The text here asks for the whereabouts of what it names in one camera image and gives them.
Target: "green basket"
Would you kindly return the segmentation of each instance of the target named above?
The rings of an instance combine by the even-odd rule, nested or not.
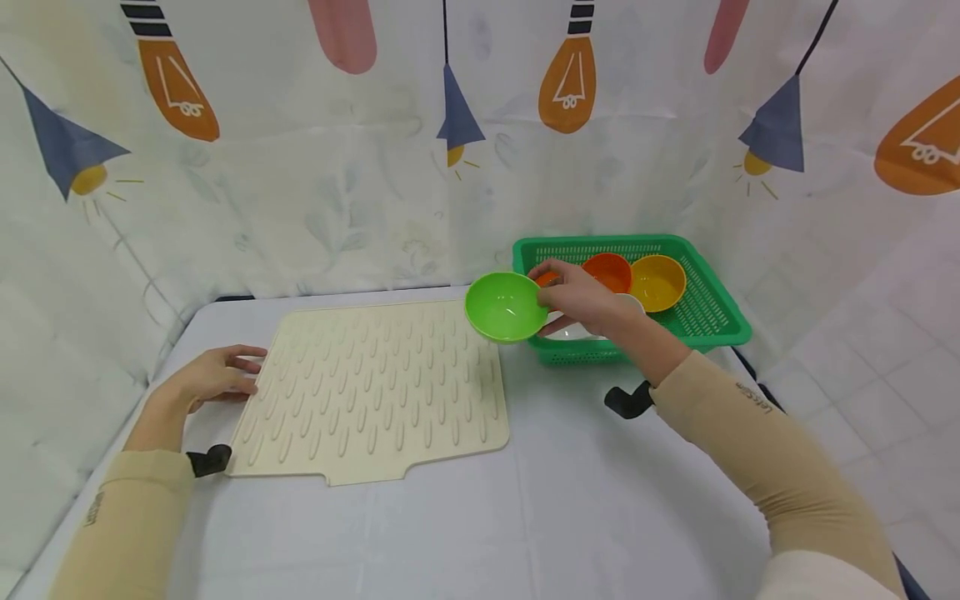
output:
[[[514,244],[514,271],[526,275],[547,258],[583,264],[600,252],[615,252],[630,262],[665,254],[683,265],[686,292],[677,305],[650,316],[693,349],[707,352],[750,341],[753,330],[727,289],[692,244],[677,235],[528,237]],[[548,365],[624,362],[627,357],[607,340],[547,340],[530,346]]]

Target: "light bulb print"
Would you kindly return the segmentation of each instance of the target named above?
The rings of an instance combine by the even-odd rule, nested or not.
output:
[[[593,0],[574,0],[566,39],[540,84],[540,120],[560,133],[576,132],[593,114],[597,74],[590,42],[592,24]]]
[[[876,148],[874,170],[904,194],[936,196],[960,189],[960,77],[894,125]]]
[[[376,34],[368,0],[307,0],[327,59],[345,73],[366,73],[376,62]]]
[[[800,74],[804,71],[807,61],[820,43],[838,0],[831,0],[820,27],[817,29],[813,41],[806,48],[804,57],[797,65],[793,75],[770,97],[763,106],[756,110],[756,115],[747,129],[740,134],[740,141],[747,145],[747,154],[743,162],[733,166],[742,169],[736,180],[740,181],[744,175],[760,177],[772,167],[779,167],[788,171],[802,173],[804,171],[804,130],[801,121],[800,105]],[[772,198],[778,200],[777,194],[764,180],[760,184]],[[751,182],[747,180],[747,196],[750,196]]]
[[[747,151],[747,154],[743,157],[743,162],[740,164],[734,164],[733,168],[737,170],[742,170],[743,173],[737,176],[734,183],[740,182],[744,176],[749,176],[752,178],[759,178],[763,175],[766,175],[774,165],[770,164],[763,158],[755,155],[751,151]],[[760,180],[760,185],[763,186],[763,189],[767,190],[767,193],[770,194],[770,197],[774,200],[779,200],[780,197],[774,192],[770,185],[764,181]],[[747,197],[750,197],[751,187],[753,187],[752,182],[747,179]]]
[[[163,118],[194,139],[212,142],[220,137],[217,117],[190,73],[156,0],[123,0],[120,8],[136,35],[143,76]]]
[[[704,53],[704,70],[708,75],[716,73],[730,55],[749,5],[750,0],[720,0]]]
[[[446,0],[444,0],[444,107],[446,116],[437,133],[438,139],[446,140],[446,168],[453,168],[463,160],[467,144],[487,139],[480,131],[480,125],[473,117],[467,99],[464,98],[460,84],[450,68],[450,47],[446,27]],[[465,165],[479,169],[480,165],[463,160]],[[458,180],[463,180],[460,171],[453,170]]]
[[[108,182],[107,161],[130,153],[105,137],[81,127],[48,107],[16,76],[5,60],[7,71],[20,86],[34,127],[36,144],[43,158],[43,166],[66,202],[70,193],[83,197],[84,216],[89,222],[89,209],[99,215],[99,192],[126,202],[127,199],[104,189]],[[114,180],[113,183],[142,183],[143,180]]]

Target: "beige silicone mat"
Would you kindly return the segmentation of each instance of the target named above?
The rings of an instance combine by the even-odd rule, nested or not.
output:
[[[496,346],[462,300],[291,313],[257,387],[233,433],[233,477],[402,479],[510,438]]]

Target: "right hand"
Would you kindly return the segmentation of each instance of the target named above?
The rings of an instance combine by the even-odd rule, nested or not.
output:
[[[593,335],[609,338],[607,333],[643,314],[634,302],[620,298],[581,267],[557,258],[547,258],[527,276],[536,279],[549,271],[559,277],[540,289],[537,301],[564,315],[544,325],[538,335],[550,335],[579,322]]]

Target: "bowl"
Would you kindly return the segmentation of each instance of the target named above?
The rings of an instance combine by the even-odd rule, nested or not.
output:
[[[603,252],[589,258],[583,265],[584,271],[603,283],[615,294],[626,294],[634,279],[630,263],[620,254]]]
[[[464,310],[477,333],[491,342],[514,344],[546,324],[547,308],[537,304],[540,287],[517,273],[489,273],[467,290]]]
[[[630,270],[634,274],[630,295],[640,300],[648,313],[672,308],[686,291],[686,271],[669,256],[644,256],[631,265]]]
[[[537,285],[540,287],[546,287],[550,285],[550,282],[556,279],[557,277],[559,277],[559,275],[557,275],[553,271],[547,271],[543,275],[537,277]]]
[[[643,312],[643,305],[640,304],[640,300],[637,300],[630,294],[617,294],[617,295],[621,298],[629,299],[628,301],[636,304],[636,308],[640,312]],[[549,316],[547,317],[547,322],[551,323],[553,321],[556,321],[562,316],[562,314],[563,313],[560,311],[554,311],[550,313]],[[554,331],[550,335],[546,336],[546,339],[557,340],[561,342],[572,342],[574,340],[606,340],[607,338],[603,337],[602,335],[593,335],[592,333],[587,331],[587,328],[584,327],[582,324],[575,323],[570,326],[564,327],[560,331]]]

